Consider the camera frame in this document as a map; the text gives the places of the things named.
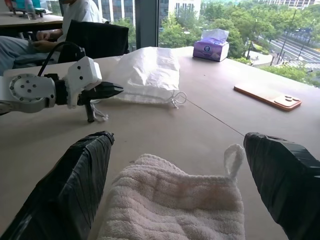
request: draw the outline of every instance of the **purple tissue box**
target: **purple tissue box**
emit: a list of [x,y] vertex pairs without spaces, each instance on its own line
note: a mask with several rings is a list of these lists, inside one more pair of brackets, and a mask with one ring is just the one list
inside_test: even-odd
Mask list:
[[229,43],[205,37],[194,43],[193,56],[221,62],[228,56]]

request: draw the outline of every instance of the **jeans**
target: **jeans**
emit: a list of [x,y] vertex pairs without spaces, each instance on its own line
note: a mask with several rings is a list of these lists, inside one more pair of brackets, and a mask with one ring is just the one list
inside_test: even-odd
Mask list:
[[5,70],[13,68],[16,58],[32,60],[33,56],[46,58],[48,53],[38,52],[27,40],[0,36],[0,76],[4,75]]

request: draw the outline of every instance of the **orange phone case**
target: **orange phone case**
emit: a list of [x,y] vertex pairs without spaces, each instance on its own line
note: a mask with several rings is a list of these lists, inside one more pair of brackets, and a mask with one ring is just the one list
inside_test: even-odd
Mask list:
[[299,107],[302,103],[297,97],[253,84],[238,84],[233,89],[287,112]]

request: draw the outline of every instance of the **beige table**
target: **beige table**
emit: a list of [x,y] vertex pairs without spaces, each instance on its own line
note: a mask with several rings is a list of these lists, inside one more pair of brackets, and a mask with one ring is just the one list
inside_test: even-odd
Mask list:
[[[69,110],[65,106],[0,117],[0,233],[68,147],[101,130],[115,136],[105,192],[117,173],[143,153],[165,158],[189,174],[223,174],[224,150],[230,144],[242,144],[246,132],[259,131],[296,141],[320,158],[319,89],[229,59],[193,59],[189,47],[176,52],[181,67],[180,88],[188,97],[179,109],[104,100],[98,105],[109,114],[104,123],[88,124],[84,108]],[[113,57],[96,62],[103,78],[117,63]],[[45,73],[63,76],[70,65],[49,65]],[[5,76],[38,71],[39,67],[14,69],[5,72]],[[301,98],[302,106],[289,113],[279,111],[233,91],[233,85],[242,81],[285,90]],[[247,240],[287,239],[262,203],[246,161],[238,174],[238,186]],[[101,203],[91,240],[97,236],[102,221],[104,200]]]
[[20,17],[22,13],[0,12],[0,33],[36,32],[42,30],[61,29],[63,17],[51,14],[29,20],[28,17]]

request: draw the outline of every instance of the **white shirt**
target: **white shirt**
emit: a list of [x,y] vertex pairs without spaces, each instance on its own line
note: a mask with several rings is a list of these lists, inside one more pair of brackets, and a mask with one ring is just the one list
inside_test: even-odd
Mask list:
[[64,16],[62,23],[63,35],[58,38],[57,42],[63,42],[67,38],[68,29],[71,20],[78,22],[102,23],[97,5],[92,0],[76,0],[73,4],[63,6]]

